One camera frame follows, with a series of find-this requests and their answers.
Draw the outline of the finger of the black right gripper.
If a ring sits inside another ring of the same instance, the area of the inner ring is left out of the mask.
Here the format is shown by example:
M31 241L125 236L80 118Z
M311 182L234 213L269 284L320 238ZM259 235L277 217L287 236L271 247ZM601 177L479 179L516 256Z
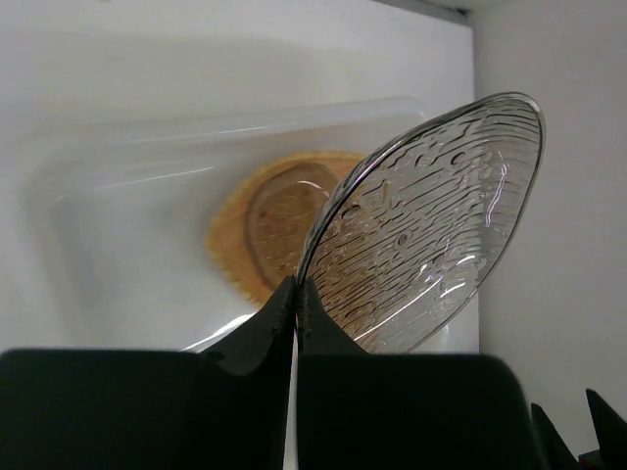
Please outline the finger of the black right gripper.
M586 397L603 464L626 469L626 421L596 391L587 389Z
M532 403L530 409L533 425L549 467L553 470L570 469L571 452L553 422L539 404Z

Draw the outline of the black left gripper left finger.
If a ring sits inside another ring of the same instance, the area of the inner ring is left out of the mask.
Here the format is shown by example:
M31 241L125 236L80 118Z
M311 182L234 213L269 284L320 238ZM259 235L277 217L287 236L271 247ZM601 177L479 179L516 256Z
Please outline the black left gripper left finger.
M5 469L279 469L295 281L201 352L1 356Z

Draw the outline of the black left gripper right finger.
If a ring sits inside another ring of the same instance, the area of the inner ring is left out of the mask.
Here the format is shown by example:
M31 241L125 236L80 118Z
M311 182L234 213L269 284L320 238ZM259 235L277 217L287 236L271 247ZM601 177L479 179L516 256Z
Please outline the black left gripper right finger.
M371 354L326 313L315 284L298 314L301 469L529 469L521 387L481 354Z

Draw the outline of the woven bamboo fan tray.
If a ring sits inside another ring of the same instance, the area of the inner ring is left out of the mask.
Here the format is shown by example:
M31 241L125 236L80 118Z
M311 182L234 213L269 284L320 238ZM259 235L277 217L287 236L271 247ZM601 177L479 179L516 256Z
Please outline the woven bamboo fan tray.
M245 241L246 211L263 181L296 162L319 162L338 177L338 183L364 159L347 151L309 151L263 164L234 189L213 217L206 235L206 249L226 279L254 306L262 306L278 287L263 281Z

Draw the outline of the translucent plastic bin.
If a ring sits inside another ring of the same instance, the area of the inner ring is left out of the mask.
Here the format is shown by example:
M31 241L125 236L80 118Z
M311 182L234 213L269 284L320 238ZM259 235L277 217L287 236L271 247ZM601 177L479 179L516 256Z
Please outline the translucent plastic bin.
M413 98L42 130L15 149L23 346L187 350L253 313L205 249L261 165L375 150L427 120Z

